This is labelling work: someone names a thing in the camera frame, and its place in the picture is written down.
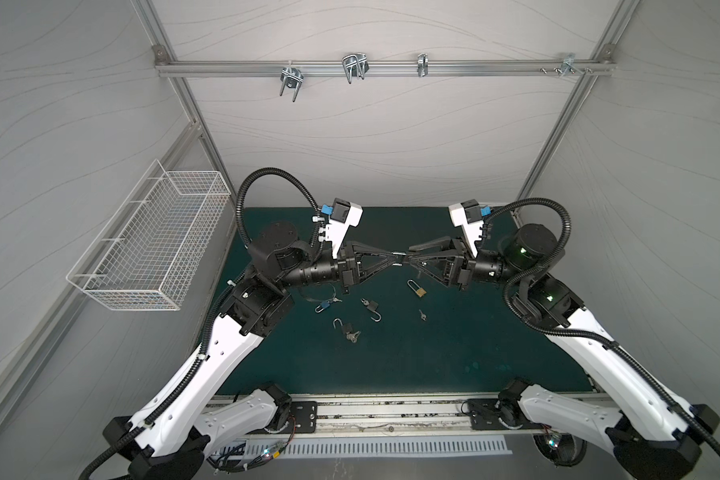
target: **padlock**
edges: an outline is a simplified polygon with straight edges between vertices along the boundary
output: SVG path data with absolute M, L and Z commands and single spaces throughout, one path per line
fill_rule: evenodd
M 418 295 L 419 298 L 422 298 L 424 295 L 427 294 L 427 291 L 424 290 L 421 285 L 414 282 L 413 280 L 408 281 L 408 286 L 411 287 L 411 290 L 413 291 L 413 293 Z

